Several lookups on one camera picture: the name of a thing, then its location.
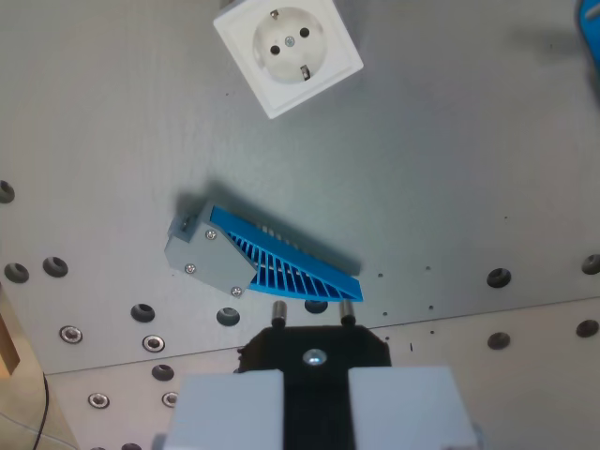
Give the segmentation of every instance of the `power socket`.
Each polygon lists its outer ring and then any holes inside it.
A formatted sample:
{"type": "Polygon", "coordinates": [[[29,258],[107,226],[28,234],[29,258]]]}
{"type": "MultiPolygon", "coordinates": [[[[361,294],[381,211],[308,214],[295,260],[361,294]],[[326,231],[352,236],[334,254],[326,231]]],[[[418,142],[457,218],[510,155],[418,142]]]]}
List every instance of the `power socket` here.
{"type": "Polygon", "coordinates": [[[333,0],[238,0],[215,27],[270,118],[363,68],[333,0]]]}

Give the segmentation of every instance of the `cable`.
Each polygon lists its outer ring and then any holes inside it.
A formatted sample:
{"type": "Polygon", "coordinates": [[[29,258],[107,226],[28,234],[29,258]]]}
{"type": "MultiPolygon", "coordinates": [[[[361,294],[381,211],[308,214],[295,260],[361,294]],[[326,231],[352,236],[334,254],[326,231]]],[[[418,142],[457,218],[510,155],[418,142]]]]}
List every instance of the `cable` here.
{"type": "Polygon", "coordinates": [[[46,425],[46,416],[48,415],[48,405],[50,404],[50,393],[48,392],[48,380],[46,380],[46,374],[42,373],[42,377],[44,377],[44,390],[46,391],[46,406],[44,407],[44,415],[41,418],[41,424],[39,425],[39,431],[37,432],[36,443],[34,443],[33,450],[38,448],[39,440],[41,439],[41,432],[44,430],[44,425],[46,425]]]}

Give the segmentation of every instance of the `metal plate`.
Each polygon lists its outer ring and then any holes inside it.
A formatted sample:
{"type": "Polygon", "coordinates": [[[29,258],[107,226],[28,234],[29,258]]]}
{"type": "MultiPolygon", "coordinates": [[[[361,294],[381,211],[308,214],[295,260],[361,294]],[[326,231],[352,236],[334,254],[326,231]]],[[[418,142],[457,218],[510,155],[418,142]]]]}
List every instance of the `metal plate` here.
{"type": "MultiPolygon", "coordinates": [[[[600,320],[600,299],[374,331],[389,338],[396,367],[451,367],[490,448],[595,450],[600,334],[576,335],[578,324],[588,319],[600,320]],[[491,350],[488,337],[496,332],[508,333],[510,346],[491,350]]],[[[168,429],[173,411],[160,402],[165,392],[177,391],[188,373],[231,373],[236,367],[235,351],[209,352],[57,374],[49,381],[81,449],[118,449],[127,442],[150,449],[155,434],[168,429]],[[174,369],[172,381],[152,378],[158,363],[174,369]],[[92,392],[107,394],[111,406],[91,408],[92,392]]]]}
{"type": "MultiPolygon", "coordinates": [[[[217,0],[28,5],[0,5],[0,179],[16,193],[0,267],[31,277],[0,279],[47,373],[156,357],[149,334],[173,356],[261,329],[273,299],[168,267],[174,213],[206,198],[360,269],[367,326],[600,292],[580,271],[600,251],[600,127],[571,3],[340,1],[365,68],[276,120],[213,27],[217,0]],[[43,272],[51,256],[66,277],[43,272]],[[492,290],[497,267],[513,280],[492,290]],[[157,318],[132,321],[137,303],[157,318]],[[67,324],[82,344],[58,338],[67,324]]],[[[337,321],[289,303],[295,322],[337,321]]]]}

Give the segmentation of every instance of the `blue plastic part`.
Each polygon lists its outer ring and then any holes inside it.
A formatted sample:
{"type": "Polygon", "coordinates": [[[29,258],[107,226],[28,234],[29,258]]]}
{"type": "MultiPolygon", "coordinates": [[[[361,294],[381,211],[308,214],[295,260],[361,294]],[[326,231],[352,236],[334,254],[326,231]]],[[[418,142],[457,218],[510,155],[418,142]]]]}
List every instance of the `blue plastic part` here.
{"type": "Polygon", "coordinates": [[[215,206],[210,221],[218,225],[257,269],[249,289],[302,300],[362,302],[357,279],[276,239],[215,206]]]}
{"type": "Polygon", "coordinates": [[[600,71],[600,0],[580,0],[576,19],[592,60],[600,71]]]}

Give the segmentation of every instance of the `screw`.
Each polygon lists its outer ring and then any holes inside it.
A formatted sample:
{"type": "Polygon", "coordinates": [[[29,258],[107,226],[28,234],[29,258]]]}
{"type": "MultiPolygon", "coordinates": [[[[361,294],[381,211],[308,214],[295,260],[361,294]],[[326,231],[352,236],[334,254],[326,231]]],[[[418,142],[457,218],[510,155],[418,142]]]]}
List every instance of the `screw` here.
{"type": "Polygon", "coordinates": [[[82,330],[76,326],[63,326],[58,334],[68,344],[79,344],[83,339],[82,330]]]}
{"type": "Polygon", "coordinates": [[[162,403],[163,405],[168,406],[169,408],[174,408],[175,403],[177,403],[177,397],[179,396],[176,392],[168,392],[167,394],[162,396],[162,403]]]}
{"type": "Polygon", "coordinates": [[[103,410],[109,407],[111,401],[104,394],[95,393],[87,398],[87,402],[98,410],[103,410]]]}
{"type": "Polygon", "coordinates": [[[309,366],[320,366],[327,361],[327,353],[321,349],[311,349],[302,355],[302,360],[309,366]]]}

